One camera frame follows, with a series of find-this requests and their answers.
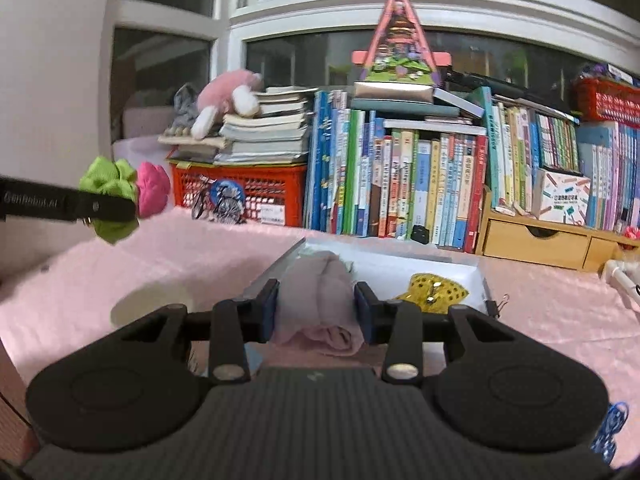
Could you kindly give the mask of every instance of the pink tablecloth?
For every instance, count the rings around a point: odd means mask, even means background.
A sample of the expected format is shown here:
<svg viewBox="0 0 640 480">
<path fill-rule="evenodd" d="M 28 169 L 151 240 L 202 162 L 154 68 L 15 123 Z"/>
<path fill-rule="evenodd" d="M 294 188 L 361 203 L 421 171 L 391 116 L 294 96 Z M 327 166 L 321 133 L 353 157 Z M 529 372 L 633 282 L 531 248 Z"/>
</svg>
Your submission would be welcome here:
<svg viewBox="0 0 640 480">
<path fill-rule="evenodd" d="M 0 288 L 0 338 L 25 381 L 51 362 L 113 328 L 111 307 L 151 282 L 185 285 L 200 308 L 236 296 L 303 236 L 327 235 L 275 226 L 225 227 L 194 222 L 176 209 L 142 223 L 115 247 L 101 240 L 80 244 Z M 427 254 L 414 242 L 341 237 L 340 241 Z M 454 260 L 465 254 L 444 253 Z M 640 453 L 640 319 L 595 274 L 480 258 L 496 300 L 510 299 L 501 321 L 591 367 L 612 400 L 626 400 L 628 423 L 617 437 L 615 463 Z M 379 365 L 383 349 L 365 348 L 353 358 L 260 349 L 273 365 Z"/>
</svg>

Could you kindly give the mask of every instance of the pink stuffed animal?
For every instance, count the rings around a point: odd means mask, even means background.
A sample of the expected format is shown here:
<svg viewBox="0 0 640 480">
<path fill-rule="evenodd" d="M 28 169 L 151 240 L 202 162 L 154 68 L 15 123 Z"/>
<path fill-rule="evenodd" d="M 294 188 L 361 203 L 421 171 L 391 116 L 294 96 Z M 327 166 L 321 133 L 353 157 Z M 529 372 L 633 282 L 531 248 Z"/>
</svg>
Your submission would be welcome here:
<svg viewBox="0 0 640 480">
<path fill-rule="evenodd" d="M 258 99 L 252 93 L 262 86 L 262 77 L 249 70 L 233 70 L 219 75 L 206 85 L 198 96 L 199 115 L 191 135 L 204 139 L 215 123 L 222 121 L 224 114 L 236 113 L 252 117 L 260 110 Z"/>
</svg>

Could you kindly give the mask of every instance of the blue cable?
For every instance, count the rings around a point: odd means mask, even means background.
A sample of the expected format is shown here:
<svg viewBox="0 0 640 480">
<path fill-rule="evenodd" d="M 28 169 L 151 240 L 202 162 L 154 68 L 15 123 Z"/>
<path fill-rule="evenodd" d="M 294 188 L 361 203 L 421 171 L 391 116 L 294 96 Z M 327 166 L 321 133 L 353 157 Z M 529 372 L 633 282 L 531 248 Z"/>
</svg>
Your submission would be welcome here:
<svg viewBox="0 0 640 480">
<path fill-rule="evenodd" d="M 616 443 L 613 436 L 620 432 L 629 416 L 629 406 L 626 402 L 616 402 L 609 405 L 609 411 L 602 421 L 602 425 L 591 444 L 591 449 L 602 455 L 605 463 L 610 464 L 616 454 Z"/>
</svg>

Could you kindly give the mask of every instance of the white wall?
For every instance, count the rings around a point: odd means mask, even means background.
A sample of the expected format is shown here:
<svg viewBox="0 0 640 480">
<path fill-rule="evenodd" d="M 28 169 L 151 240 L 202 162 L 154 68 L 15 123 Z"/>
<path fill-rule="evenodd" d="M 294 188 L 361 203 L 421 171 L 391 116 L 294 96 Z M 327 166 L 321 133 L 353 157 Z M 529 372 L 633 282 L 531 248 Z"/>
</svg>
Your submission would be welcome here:
<svg viewBox="0 0 640 480">
<path fill-rule="evenodd" d="M 109 154 L 114 1 L 0 0 L 0 174 L 77 186 Z M 90 234 L 82 224 L 7 219 L 0 277 Z"/>
</svg>

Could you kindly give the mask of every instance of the ribbed black surface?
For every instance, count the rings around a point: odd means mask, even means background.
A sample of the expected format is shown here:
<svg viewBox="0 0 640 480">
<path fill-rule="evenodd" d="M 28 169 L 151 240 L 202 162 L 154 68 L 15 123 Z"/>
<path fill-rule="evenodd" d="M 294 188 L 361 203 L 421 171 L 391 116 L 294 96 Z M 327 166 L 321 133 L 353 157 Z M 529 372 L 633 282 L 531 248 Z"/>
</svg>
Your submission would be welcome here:
<svg viewBox="0 0 640 480">
<path fill-rule="evenodd" d="M 34 480 L 596 480 L 608 471 L 586 447 L 484 449 L 453 433 L 419 389 L 362 368 L 267 368 L 214 388 L 193 419 L 151 446 L 114 455 L 45 446 L 24 469 Z"/>
</svg>

